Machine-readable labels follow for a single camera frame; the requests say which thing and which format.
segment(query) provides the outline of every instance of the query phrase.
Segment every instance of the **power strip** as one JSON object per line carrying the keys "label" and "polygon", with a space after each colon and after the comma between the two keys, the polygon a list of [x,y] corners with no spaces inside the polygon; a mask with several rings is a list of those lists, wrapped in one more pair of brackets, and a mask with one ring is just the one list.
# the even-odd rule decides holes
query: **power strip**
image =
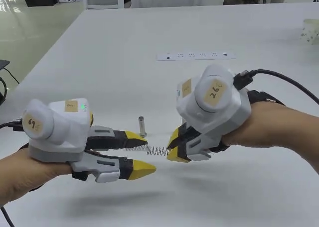
{"label": "power strip", "polygon": [[158,54],[157,60],[159,61],[174,61],[174,60],[201,60],[201,59],[236,59],[235,54],[232,52],[177,52]]}

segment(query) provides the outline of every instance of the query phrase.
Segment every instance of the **metal bolt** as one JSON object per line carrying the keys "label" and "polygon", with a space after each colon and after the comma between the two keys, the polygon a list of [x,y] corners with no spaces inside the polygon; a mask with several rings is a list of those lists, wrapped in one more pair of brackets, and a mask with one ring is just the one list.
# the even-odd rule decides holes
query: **metal bolt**
{"label": "metal bolt", "polygon": [[139,124],[140,124],[140,136],[141,137],[146,137],[145,123],[144,123],[144,117],[143,116],[139,117]]}

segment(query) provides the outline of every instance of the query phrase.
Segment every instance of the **coiled spring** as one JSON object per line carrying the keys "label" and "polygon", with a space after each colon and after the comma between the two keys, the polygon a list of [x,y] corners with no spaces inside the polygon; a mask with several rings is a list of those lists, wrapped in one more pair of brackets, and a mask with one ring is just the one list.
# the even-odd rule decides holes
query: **coiled spring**
{"label": "coiled spring", "polygon": [[153,156],[167,156],[170,153],[170,150],[168,150],[166,147],[149,146],[149,145],[137,146],[137,147],[129,148],[126,150],[127,151],[145,151],[147,155],[153,155]]}

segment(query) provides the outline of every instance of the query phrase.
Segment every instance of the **table surface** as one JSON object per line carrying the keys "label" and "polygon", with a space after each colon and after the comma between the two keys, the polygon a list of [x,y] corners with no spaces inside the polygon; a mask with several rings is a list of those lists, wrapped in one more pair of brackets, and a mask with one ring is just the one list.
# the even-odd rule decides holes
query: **table surface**
{"label": "table surface", "polygon": [[[177,83],[211,63],[234,72],[275,70],[319,96],[319,46],[299,41],[303,20],[319,18],[318,9],[319,3],[86,10],[10,93],[0,123],[19,117],[31,98],[47,103],[85,97],[95,124],[138,132],[143,115],[150,145],[166,146],[181,124]],[[233,51],[237,59],[156,60],[158,53],[180,50]],[[261,75],[249,88],[319,115],[311,99],[284,81]],[[24,133],[8,129],[0,139],[1,157],[27,142]],[[158,170],[109,184],[56,178],[7,205],[16,226],[319,225],[318,175],[289,150],[234,146],[188,164],[143,152],[115,153]]]}

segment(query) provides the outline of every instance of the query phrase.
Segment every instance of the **handwritten label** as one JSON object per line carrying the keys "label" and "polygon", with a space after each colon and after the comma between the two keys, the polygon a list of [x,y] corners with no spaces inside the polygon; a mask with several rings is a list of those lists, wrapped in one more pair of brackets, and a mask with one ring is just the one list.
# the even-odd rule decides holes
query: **handwritten label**
{"label": "handwritten label", "polygon": [[183,93],[183,98],[185,98],[187,95],[191,93],[191,80],[187,80],[183,85],[181,86],[181,91]]}
{"label": "handwritten label", "polygon": [[22,119],[23,128],[28,129],[29,131],[40,134],[43,129],[43,124],[39,120],[35,119],[31,114],[24,115]]}
{"label": "handwritten label", "polygon": [[222,81],[215,79],[211,83],[209,89],[206,92],[204,97],[204,102],[210,104],[211,106],[216,106],[219,103],[219,100],[223,96],[227,85]]}
{"label": "handwritten label", "polygon": [[78,112],[78,101],[77,100],[66,100],[64,110],[68,113],[77,113]]}

